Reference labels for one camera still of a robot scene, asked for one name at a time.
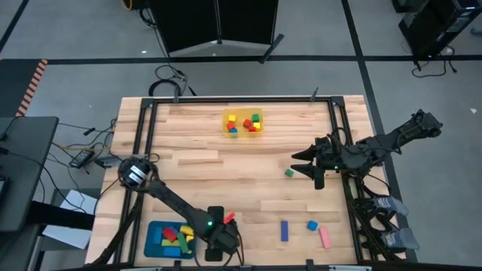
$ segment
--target white paper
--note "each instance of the white paper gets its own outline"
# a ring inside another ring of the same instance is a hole
[[[83,210],[87,212],[87,214],[93,214],[93,209],[97,202],[97,199],[92,198],[84,193],[79,193],[76,190],[70,190],[69,193],[66,195],[66,198],[69,202],[73,205],[81,207]],[[62,209],[74,210],[77,207],[70,205],[66,200],[62,202],[60,205]],[[59,226],[52,226],[48,225],[45,227],[43,234],[45,236],[49,236],[50,238],[59,240],[61,242],[67,243],[69,245],[73,245],[80,249],[85,249],[87,244],[90,240],[90,234],[92,232],[90,230],[79,230],[79,229],[72,229],[69,227],[59,227]]]

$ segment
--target red block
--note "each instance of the red block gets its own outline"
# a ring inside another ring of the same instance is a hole
[[[229,122],[229,123],[227,124],[227,130],[228,130],[228,131],[231,131],[231,129],[233,129],[233,128],[234,128],[234,123]]]
[[[250,120],[246,119],[246,120],[244,120],[243,126],[244,126],[245,128],[248,128],[248,129],[249,129],[249,127],[251,127],[251,124],[252,124],[252,122],[251,122]]]
[[[164,228],[163,235],[170,241],[174,242],[177,238],[176,234],[169,228]]]
[[[224,223],[225,224],[228,224],[230,221],[232,221],[234,218],[234,213],[230,213],[225,219],[224,219]]]

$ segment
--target blue block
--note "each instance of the blue block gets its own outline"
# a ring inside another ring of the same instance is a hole
[[[310,222],[308,222],[307,228],[309,230],[315,231],[316,228],[318,228],[318,223],[316,223],[315,221],[310,221]]]
[[[181,248],[179,247],[163,247],[164,257],[181,257]]]
[[[288,222],[281,221],[281,241],[287,242],[288,241]]]
[[[162,241],[162,239],[163,239],[163,228],[158,227],[154,231],[154,236],[152,237],[152,243],[155,245],[160,245],[160,242]]]
[[[174,228],[173,226],[169,227],[169,229],[171,229],[176,235],[178,235],[179,233],[179,230]]]

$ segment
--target black metal frame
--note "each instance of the black metal frame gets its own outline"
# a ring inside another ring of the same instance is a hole
[[[335,106],[340,109],[340,116],[342,120],[342,126],[346,131],[346,142],[350,145],[353,144],[352,134],[349,128],[348,115],[346,113],[345,102],[342,96],[317,96],[314,100],[312,96],[234,96],[234,97],[179,97],[179,103],[216,103],[216,102],[324,102],[328,106],[328,111],[330,114],[331,128],[336,132],[338,138],[340,135],[338,133],[338,123],[336,118]],[[151,108],[151,118],[149,120],[148,135],[145,145],[145,153],[149,154],[152,148],[152,139],[154,137],[154,128],[157,115],[157,106],[160,104],[171,104],[173,103],[172,98],[144,98],[141,102],[141,108],[139,112],[139,119],[137,123],[136,137],[134,141],[133,153],[139,153],[139,146],[141,143],[141,134],[144,129],[144,119],[146,115],[147,108]],[[349,183],[349,177],[347,175],[342,175],[343,190],[345,194],[345,200],[347,204],[347,209],[349,209],[349,200],[353,198],[351,192],[351,186]],[[355,180],[355,187],[357,191],[357,197],[364,197],[363,187],[361,183]],[[120,224],[125,221],[127,213],[129,212],[130,201],[132,193],[126,191],[126,196],[124,197],[123,208],[121,212]],[[138,244],[139,227],[142,213],[139,213],[137,218],[134,220],[133,231],[131,236],[129,259],[127,263],[134,264],[136,259],[136,250]],[[355,247],[355,255],[357,261],[364,260],[362,253],[362,245],[360,240],[360,235],[357,230],[357,220],[355,215],[348,211],[350,229],[352,232],[353,243]],[[122,254],[123,243],[119,244],[117,250],[114,254],[114,263],[120,263]],[[377,256],[372,254],[371,260],[377,260]]]

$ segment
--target blue tray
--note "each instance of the blue tray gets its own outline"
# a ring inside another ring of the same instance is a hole
[[[193,252],[191,254],[183,253],[181,257],[171,257],[165,256],[163,246],[156,242],[157,228],[167,228],[167,227],[174,227],[179,231],[182,225],[188,225],[187,223],[182,222],[170,222],[170,221],[152,221],[148,227],[148,237],[145,239],[145,246],[144,246],[144,255],[146,257],[163,257],[163,258],[170,258],[170,259],[192,259],[194,257],[194,253],[196,253],[196,239],[189,242],[189,249]]]

